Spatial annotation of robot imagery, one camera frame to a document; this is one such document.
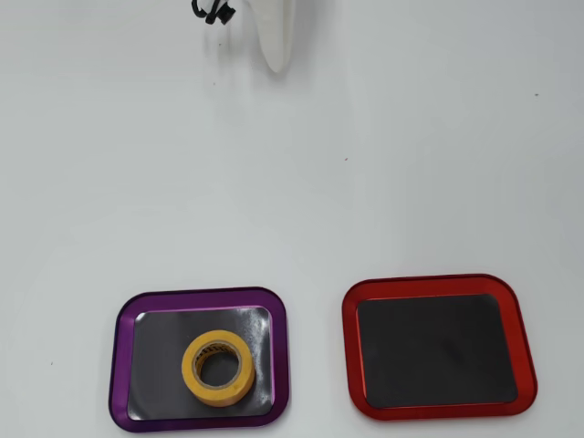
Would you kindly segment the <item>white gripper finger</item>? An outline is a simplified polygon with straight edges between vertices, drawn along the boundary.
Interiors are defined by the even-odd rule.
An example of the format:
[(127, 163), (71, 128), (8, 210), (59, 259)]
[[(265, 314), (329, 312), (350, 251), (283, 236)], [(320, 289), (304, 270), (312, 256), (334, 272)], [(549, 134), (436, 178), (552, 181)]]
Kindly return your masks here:
[(291, 56), (295, 1), (254, 0), (253, 15), (266, 63), (273, 72), (280, 73)]

